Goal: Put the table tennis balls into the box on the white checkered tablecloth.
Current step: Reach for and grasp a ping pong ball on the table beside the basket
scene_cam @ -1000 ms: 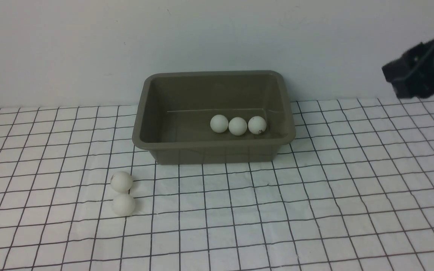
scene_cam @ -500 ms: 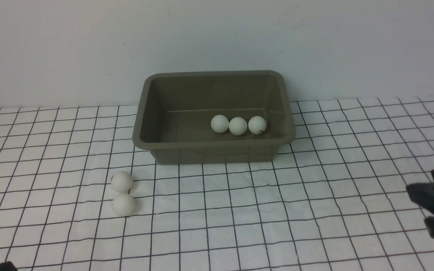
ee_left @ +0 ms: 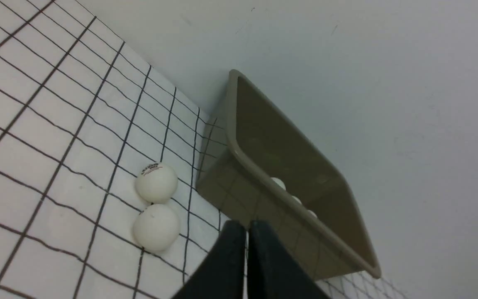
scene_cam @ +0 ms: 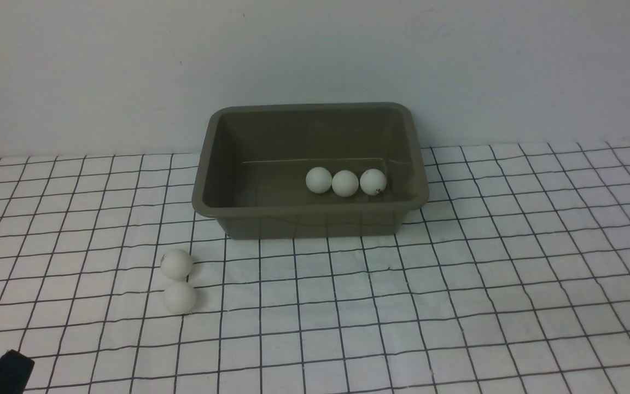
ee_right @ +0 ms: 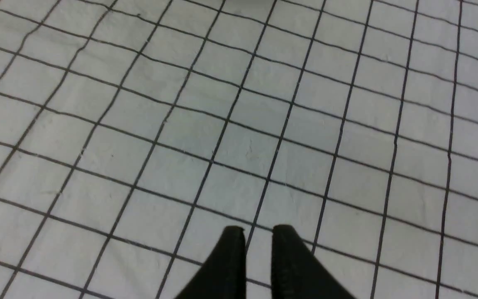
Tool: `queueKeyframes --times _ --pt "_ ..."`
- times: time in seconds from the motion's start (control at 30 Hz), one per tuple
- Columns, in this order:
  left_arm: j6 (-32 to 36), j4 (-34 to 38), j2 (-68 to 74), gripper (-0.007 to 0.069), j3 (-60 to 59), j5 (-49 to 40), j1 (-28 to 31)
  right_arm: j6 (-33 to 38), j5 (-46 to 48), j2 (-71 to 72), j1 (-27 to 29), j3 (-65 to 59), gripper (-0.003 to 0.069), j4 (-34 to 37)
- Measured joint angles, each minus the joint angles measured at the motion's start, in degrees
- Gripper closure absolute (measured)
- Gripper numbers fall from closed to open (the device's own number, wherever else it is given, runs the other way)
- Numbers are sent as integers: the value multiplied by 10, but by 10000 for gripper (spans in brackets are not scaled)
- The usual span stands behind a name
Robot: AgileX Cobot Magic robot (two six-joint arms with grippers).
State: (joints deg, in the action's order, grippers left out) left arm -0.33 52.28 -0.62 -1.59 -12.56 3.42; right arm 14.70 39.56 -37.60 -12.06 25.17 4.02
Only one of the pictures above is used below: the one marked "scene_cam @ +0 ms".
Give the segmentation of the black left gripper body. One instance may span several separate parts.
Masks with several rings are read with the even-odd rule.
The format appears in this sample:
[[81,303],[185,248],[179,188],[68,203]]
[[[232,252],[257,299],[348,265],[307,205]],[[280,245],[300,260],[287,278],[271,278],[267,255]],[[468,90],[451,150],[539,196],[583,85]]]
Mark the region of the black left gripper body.
[[18,351],[0,357],[0,393],[23,393],[32,376],[35,361]]

